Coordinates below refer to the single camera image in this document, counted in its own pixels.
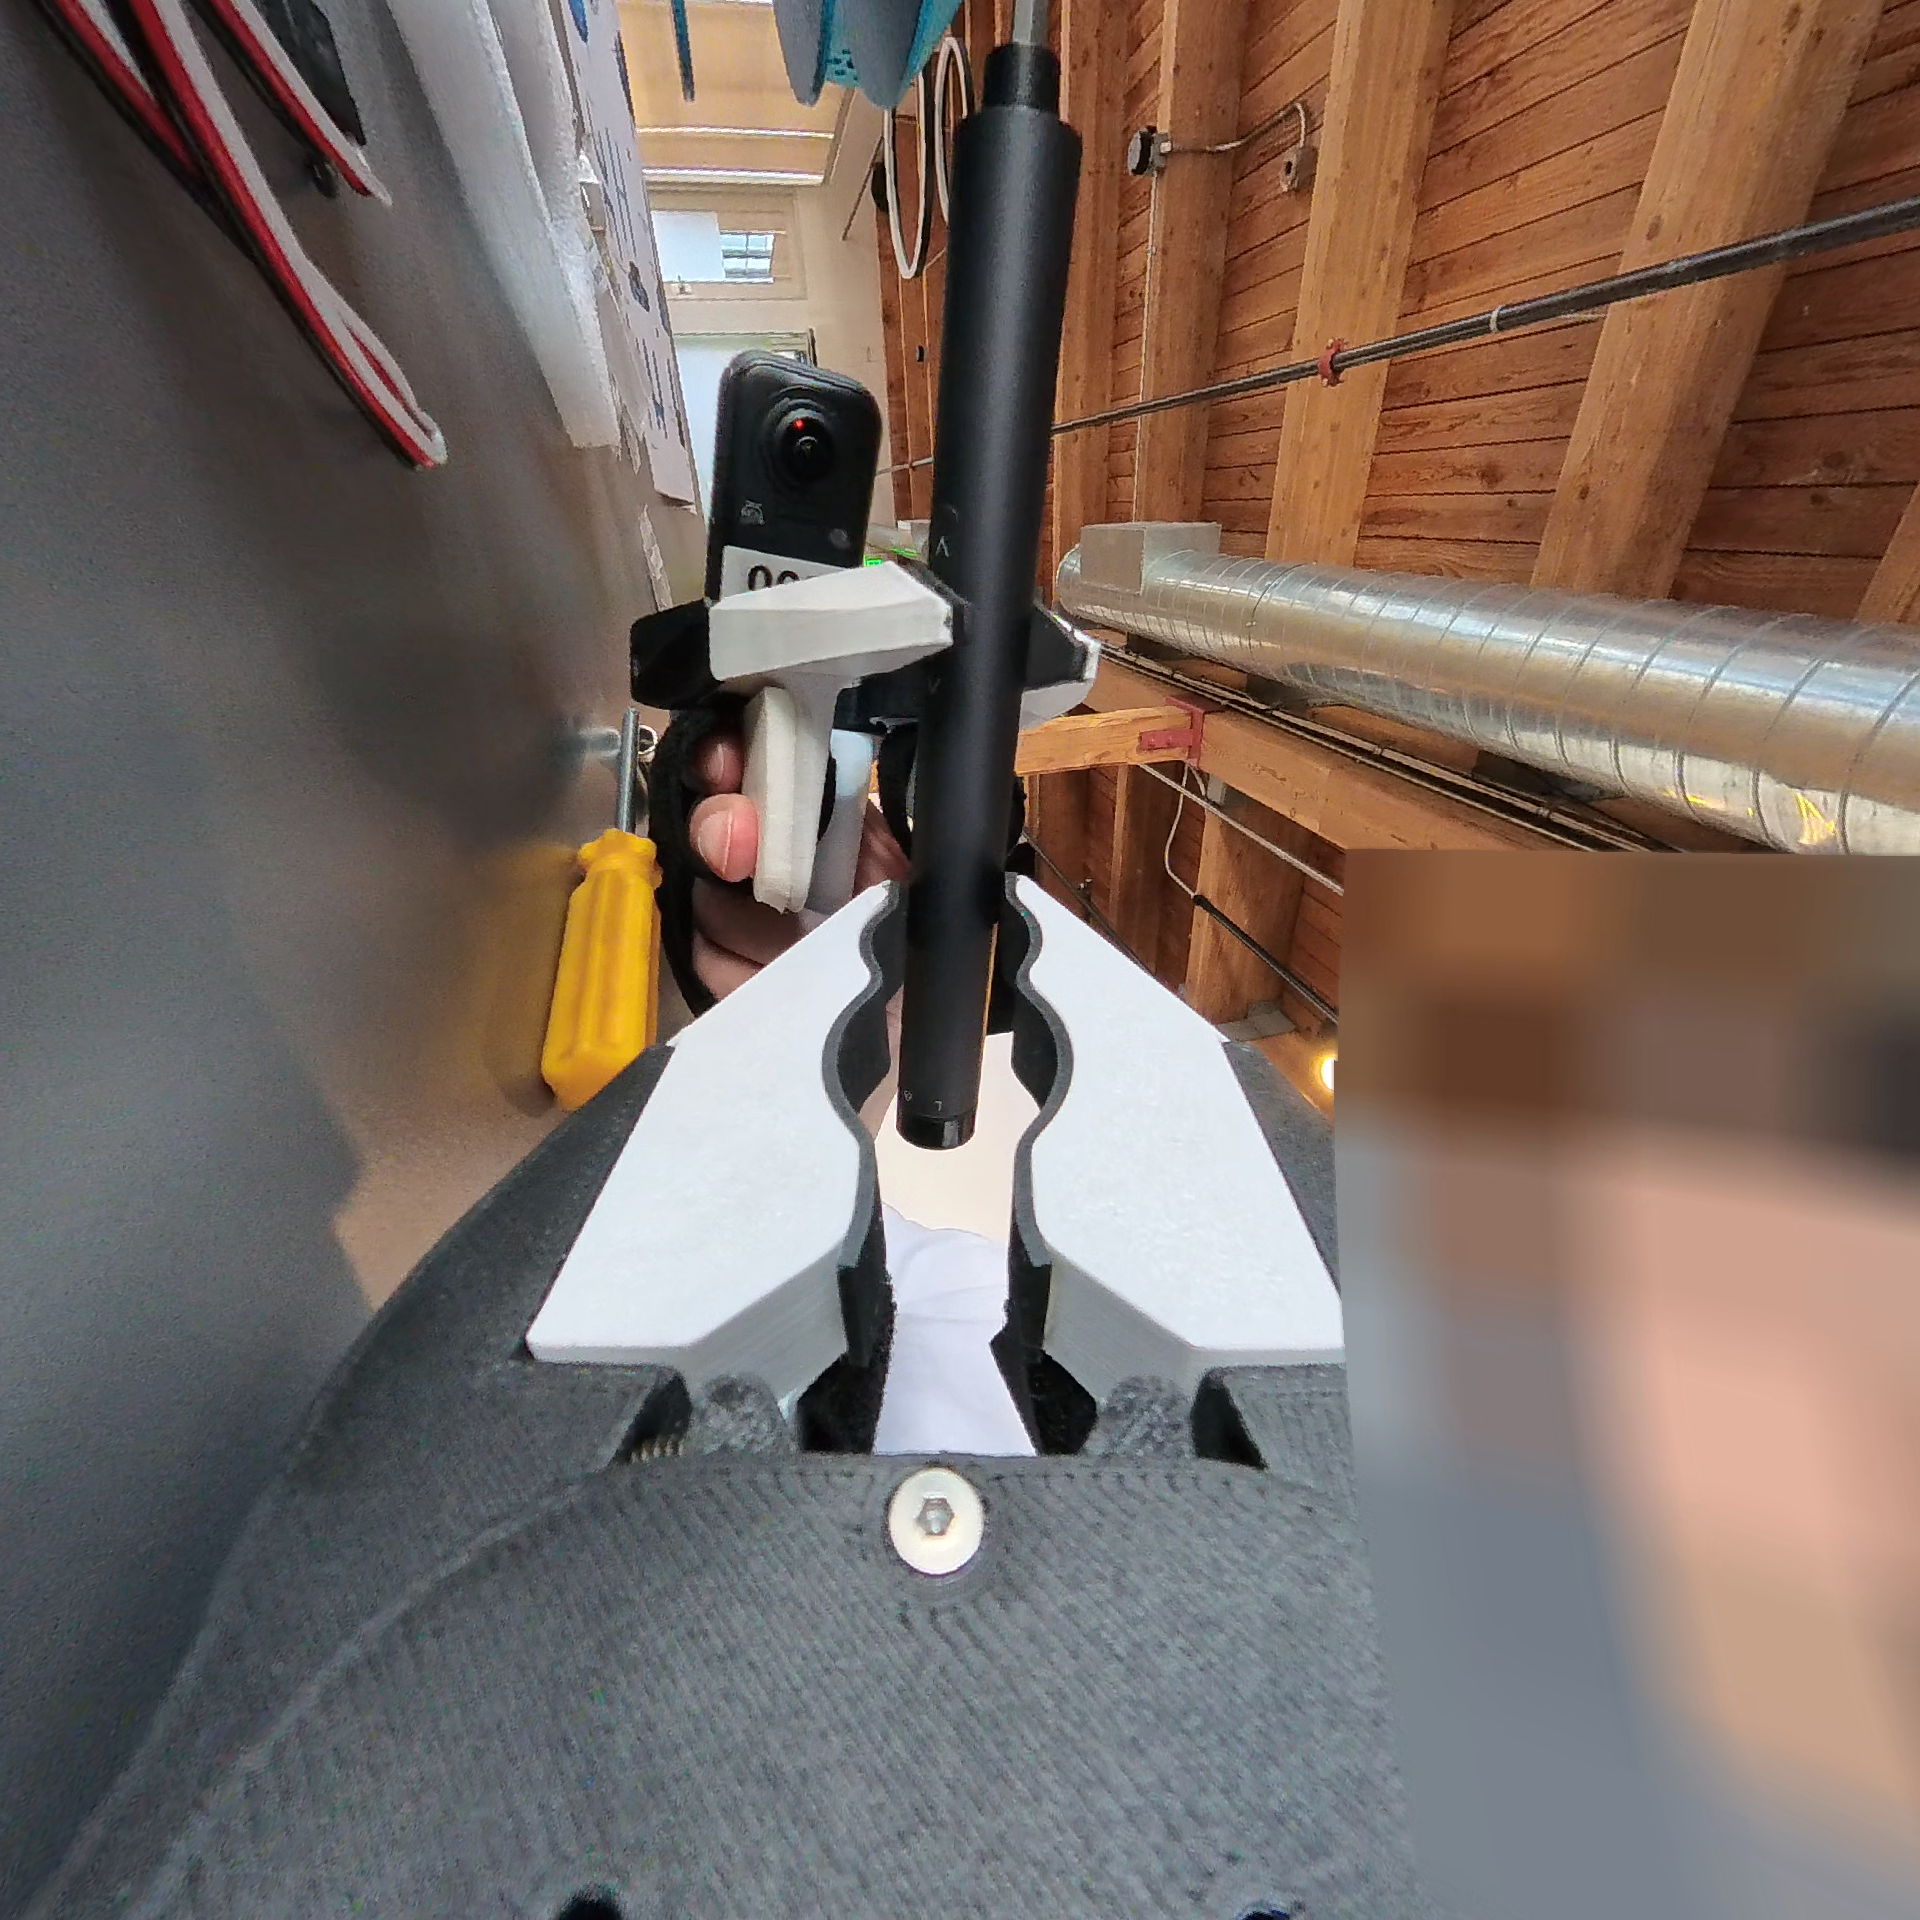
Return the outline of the yellow handled screwdriver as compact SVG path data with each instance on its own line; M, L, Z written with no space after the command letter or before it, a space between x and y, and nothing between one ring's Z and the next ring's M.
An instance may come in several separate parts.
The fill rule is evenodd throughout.
M658 853L642 775L655 732L626 709L595 742L613 764L614 825L578 847L542 1046L544 1081L570 1112L655 1041L658 1021Z

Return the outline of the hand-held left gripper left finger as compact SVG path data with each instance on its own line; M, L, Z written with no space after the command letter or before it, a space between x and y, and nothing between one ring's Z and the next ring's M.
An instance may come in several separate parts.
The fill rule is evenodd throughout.
M872 1359L892 1293L859 1112L892 1069L903 922L876 885L679 1032L528 1328L536 1359L776 1396Z

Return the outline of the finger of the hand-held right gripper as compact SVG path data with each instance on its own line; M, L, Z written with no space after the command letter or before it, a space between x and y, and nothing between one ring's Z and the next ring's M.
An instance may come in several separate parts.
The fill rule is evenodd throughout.
M1100 666L1100 645L1090 638L1069 638L1068 652L1071 655L1071 672L1064 679L1024 689L1020 706L1022 733L1064 718L1085 703Z
M758 903L806 905L840 692L942 652L959 623L962 601L920 565L834 566L709 608L710 672L749 698L742 794L758 815Z

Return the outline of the row of printed paper sheets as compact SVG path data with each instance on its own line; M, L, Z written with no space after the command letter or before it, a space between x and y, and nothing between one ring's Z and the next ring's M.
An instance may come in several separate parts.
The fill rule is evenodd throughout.
M581 122L578 181L592 233L595 297L608 352L618 422L628 452L645 449L653 488L700 505L688 424L638 126L614 1L567 1L563 42Z

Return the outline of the white foam piece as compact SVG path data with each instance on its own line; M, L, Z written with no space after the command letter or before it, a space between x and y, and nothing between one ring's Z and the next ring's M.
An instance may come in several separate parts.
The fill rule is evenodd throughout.
M578 448L620 438L578 181L581 126L547 1L391 1L509 308Z

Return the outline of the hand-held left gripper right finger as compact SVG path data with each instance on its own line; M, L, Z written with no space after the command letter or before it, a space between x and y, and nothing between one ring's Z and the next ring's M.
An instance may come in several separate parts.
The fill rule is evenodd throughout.
M1090 1396L1342 1365L1338 1288L1216 1029L1013 880L1013 1325Z

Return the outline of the grey desk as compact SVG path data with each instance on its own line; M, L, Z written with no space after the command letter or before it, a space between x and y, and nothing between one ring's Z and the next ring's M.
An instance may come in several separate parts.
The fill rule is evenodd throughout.
M536 972L608 773L645 466L573 444L387 5L324 5L391 189L304 249L445 444L4 5L4 1914L138 1752L371 1309L551 1119Z

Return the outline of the thin metal ceiling rod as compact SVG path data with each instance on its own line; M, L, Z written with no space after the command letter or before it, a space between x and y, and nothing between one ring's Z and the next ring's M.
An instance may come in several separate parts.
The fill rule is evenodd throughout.
M1218 378L1200 388L1176 390L1151 399L1131 399L1092 416L1056 422L1048 433L1054 438L1063 438L1100 424L1120 424L1197 404L1211 404L1213 399L1236 399L1308 378L1322 386L1334 386L1346 372L1357 368L1391 364L1419 352L1438 352L1522 329L1570 322L1600 313L1613 304L1662 297L1702 281L1722 281L1749 271L1783 266L1805 255L1879 242L1880 238L1912 233L1915 228L1918 197L1893 199L1872 208L1834 214L1830 220L1768 231L1734 245L1701 249L1631 271L1590 279L1555 295L1503 301L1467 318L1416 327L1391 337L1374 343L1330 343L1314 358L1263 368L1232 378Z

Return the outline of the silver metal frame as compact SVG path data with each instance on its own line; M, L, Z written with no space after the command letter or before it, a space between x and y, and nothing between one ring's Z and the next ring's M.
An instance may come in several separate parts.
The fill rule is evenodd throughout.
M1915 628L1239 560L1216 534L1092 526L1059 601L1775 850L1918 850Z

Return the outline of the person's right hand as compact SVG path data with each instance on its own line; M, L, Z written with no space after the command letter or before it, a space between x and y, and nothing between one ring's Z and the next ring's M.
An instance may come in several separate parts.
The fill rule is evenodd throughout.
M742 748L734 733L709 735L692 761L700 793L688 815L688 841L710 873L691 893L691 965L710 996L724 998L775 962L806 932L803 914L780 914L758 903L752 882L758 858L758 814L742 798Z

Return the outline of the black metal rod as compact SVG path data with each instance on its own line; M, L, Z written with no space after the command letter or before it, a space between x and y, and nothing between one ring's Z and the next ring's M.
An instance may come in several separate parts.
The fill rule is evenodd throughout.
M956 138L927 562L967 617L918 729L896 1108L930 1150L976 1119L1064 325L1080 142L1046 20L1015 5Z

